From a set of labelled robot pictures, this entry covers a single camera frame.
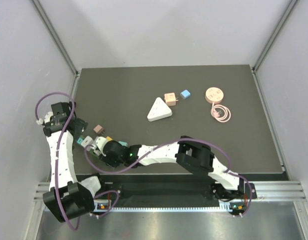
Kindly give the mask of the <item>white triangular power strip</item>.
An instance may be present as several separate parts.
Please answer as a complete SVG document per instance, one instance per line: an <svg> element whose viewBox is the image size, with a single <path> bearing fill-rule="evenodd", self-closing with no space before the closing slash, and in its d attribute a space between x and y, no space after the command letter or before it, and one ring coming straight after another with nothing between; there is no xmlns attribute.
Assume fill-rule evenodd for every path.
<svg viewBox="0 0 308 240"><path fill-rule="evenodd" d="M149 122L154 122L171 116L172 110L160 97L157 97L147 115L147 120Z"/></svg>

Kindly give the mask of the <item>pink cube socket adapter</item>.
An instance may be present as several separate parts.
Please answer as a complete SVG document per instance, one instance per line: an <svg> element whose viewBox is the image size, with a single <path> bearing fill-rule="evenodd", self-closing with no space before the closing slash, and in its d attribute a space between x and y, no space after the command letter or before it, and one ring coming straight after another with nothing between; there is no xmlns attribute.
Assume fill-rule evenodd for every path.
<svg viewBox="0 0 308 240"><path fill-rule="evenodd" d="M164 94L164 101L167 106L172 107L175 106L179 100L174 92L169 92Z"/></svg>

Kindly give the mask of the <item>green power strip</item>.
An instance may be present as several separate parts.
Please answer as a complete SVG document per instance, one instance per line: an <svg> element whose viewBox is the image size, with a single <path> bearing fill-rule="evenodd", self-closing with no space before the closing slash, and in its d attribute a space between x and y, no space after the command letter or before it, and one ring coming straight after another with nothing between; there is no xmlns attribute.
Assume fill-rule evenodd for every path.
<svg viewBox="0 0 308 240"><path fill-rule="evenodd" d="M84 148L84 156L87 161L90 160L89 154L101 160L105 155L100 151L100 149L94 144L88 144Z"/></svg>

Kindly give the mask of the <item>pink plug adapter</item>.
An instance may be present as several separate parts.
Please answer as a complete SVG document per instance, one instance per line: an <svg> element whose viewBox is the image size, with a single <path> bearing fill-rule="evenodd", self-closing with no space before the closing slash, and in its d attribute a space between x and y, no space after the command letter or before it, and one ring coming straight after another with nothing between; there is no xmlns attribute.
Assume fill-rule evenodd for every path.
<svg viewBox="0 0 308 240"><path fill-rule="evenodd" d="M105 129L104 127L102 127L101 125L97 125L94 127L93 131L98 135L98 136L101 136L105 133Z"/></svg>

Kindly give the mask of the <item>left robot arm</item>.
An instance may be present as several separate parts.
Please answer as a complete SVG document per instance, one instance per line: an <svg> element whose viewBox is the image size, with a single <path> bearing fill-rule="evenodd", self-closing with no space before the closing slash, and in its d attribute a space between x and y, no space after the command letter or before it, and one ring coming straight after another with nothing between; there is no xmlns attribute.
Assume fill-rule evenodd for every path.
<svg viewBox="0 0 308 240"><path fill-rule="evenodd" d="M81 137L88 123L72 116L65 132L62 132L71 112L71 104L58 102L51 105L45 115L43 132L49 145L51 157L51 180L49 191L43 194L43 202L59 222L65 222L59 204L68 219L94 210L93 198L107 194L106 184L92 174L81 182L77 180L73 162L73 144Z"/></svg>

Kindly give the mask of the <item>white plug adapter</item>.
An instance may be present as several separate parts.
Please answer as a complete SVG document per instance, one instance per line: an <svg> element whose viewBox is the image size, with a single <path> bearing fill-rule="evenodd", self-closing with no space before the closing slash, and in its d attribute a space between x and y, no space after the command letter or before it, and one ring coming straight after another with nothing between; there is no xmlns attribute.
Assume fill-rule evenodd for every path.
<svg viewBox="0 0 308 240"><path fill-rule="evenodd" d="M88 146L88 145L92 145L93 142L94 142L94 140L93 140L92 137L86 136L86 137L84 138L84 140L82 141L81 146L85 148L85 147Z"/></svg>

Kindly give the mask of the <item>pink round socket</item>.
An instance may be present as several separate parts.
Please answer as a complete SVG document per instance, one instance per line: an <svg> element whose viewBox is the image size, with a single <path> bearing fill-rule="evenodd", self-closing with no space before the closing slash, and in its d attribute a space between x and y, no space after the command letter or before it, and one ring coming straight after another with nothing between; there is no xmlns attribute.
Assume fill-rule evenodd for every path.
<svg viewBox="0 0 308 240"><path fill-rule="evenodd" d="M205 92L205 100L209 103L219 104L224 98L223 91L218 87L210 87Z"/></svg>

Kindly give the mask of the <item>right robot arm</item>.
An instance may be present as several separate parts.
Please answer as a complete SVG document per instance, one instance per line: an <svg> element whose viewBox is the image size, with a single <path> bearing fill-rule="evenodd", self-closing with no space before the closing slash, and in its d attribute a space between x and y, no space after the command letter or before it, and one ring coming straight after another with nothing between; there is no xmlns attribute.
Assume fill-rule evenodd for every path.
<svg viewBox="0 0 308 240"><path fill-rule="evenodd" d="M125 146L117 141L101 138L96 141L101 152L100 159L111 167L124 165L137 168L156 164L178 164L186 171L211 178L211 189L219 200L230 201L243 197L244 180L223 165L211 147L188 136L162 145Z"/></svg>

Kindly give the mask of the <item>blue plug adapter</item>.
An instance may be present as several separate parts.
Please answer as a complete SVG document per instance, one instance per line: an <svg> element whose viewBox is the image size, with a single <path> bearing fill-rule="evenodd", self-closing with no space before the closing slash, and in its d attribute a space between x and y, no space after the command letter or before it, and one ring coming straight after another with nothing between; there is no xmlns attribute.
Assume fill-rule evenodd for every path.
<svg viewBox="0 0 308 240"><path fill-rule="evenodd" d="M181 99L187 99L191 96L191 93L186 89L186 90L183 90L182 92L180 92L180 98Z"/></svg>

